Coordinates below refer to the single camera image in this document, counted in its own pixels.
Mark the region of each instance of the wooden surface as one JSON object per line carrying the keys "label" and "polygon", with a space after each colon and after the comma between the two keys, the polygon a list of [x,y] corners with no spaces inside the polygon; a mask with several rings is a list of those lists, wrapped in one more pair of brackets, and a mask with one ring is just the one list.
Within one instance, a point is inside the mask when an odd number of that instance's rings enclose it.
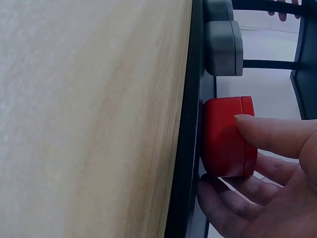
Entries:
{"label": "wooden surface", "polygon": [[0,237],[163,237],[190,12],[0,1]]}

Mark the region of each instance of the finger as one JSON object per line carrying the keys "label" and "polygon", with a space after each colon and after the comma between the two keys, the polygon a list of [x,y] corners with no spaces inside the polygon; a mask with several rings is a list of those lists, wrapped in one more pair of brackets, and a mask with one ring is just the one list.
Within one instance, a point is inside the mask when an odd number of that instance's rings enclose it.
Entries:
{"label": "finger", "polygon": [[249,223],[223,205],[209,182],[202,180],[198,183],[197,197],[203,213],[222,236],[241,237]]}
{"label": "finger", "polygon": [[274,11],[269,11],[268,14],[269,14],[270,16],[274,16],[275,12],[274,12]]}
{"label": "finger", "polygon": [[258,153],[256,171],[282,186],[287,184],[298,168],[298,163],[287,162]]}
{"label": "finger", "polygon": [[286,21],[286,18],[287,18],[285,13],[280,13],[280,12],[278,13],[278,17],[281,21]]}
{"label": "finger", "polygon": [[209,181],[212,184],[222,203],[237,216],[247,221],[252,221],[261,212],[262,206],[250,203],[239,194],[229,189],[220,179],[205,176],[205,181]]}
{"label": "finger", "polygon": [[272,200],[280,187],[264,182],[254,176],[248,178],[224,178],[236,190],[245,195],[252,202],[265,206]]}
{"label": "finger", "polygon": [[296,4],[296,5],[299,4],[299,3],[298,3],[298,0],[292,0],[292,3],[293,3],[293,4]]}
{"label": "finger", "polygon": [[298,159],[307,140],[317,131],[317,120],[283,120],[237,115],[243,137],[259,149]]}

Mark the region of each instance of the black metal rack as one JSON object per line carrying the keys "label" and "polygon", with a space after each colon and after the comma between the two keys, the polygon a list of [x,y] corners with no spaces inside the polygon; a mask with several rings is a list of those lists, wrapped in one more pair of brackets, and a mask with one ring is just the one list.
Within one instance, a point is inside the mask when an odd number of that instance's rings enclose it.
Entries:
{"label": "black metal rack", "polygon": [[[232,0],[234,9],[275,11],[300,15],[300,33],[294,62],[244,60],[245,68],[290,69],[302,119],[317,119],[317,2],[302,5],[268,0]],[[205,238],[208,222],[196,199],[199,179],[201,106],[204,100],[203,0],[193,0],[182,115],[165,238]],[[213,78],[213,95],[216,97]]]}

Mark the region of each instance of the hand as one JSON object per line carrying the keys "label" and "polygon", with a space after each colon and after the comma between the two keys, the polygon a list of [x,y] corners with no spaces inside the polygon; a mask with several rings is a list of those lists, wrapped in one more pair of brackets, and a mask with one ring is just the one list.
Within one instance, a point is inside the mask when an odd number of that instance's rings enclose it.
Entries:
{"label": "hand", "polygon": [[[292,0],[292,3],[293,4],[297,4],[298,5],[298,0]],[[270,16],[273,16],[275,14],[275,12],[269,12],[269,15]],[[281,20],[281,21],[286,21],[286,14],[284,14],[284,13],[279,13],[278,14],[278,17],[279,17],[279,19]]]}
{"label": "hand", "polygon": [[299,163],[259,154],[256,171],[281,187],[254,176],[224,179],[254,204],[202,176],[198,201],[208,220],[227,238],[317,237],[317,120],[239,115],[236,121],[249,143]]}

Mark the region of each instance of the red box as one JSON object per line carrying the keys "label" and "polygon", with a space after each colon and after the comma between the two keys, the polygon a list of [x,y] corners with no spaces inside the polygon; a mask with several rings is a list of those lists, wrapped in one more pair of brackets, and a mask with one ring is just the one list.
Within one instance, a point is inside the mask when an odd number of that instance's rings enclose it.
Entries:
{"label": "red box", "polygon": [[254,116],[252,98],[216,98],[203,108],[203,142],[201,158],[207,173],[214,177],[251,176],[258,150],[244,140],[234,116]]}

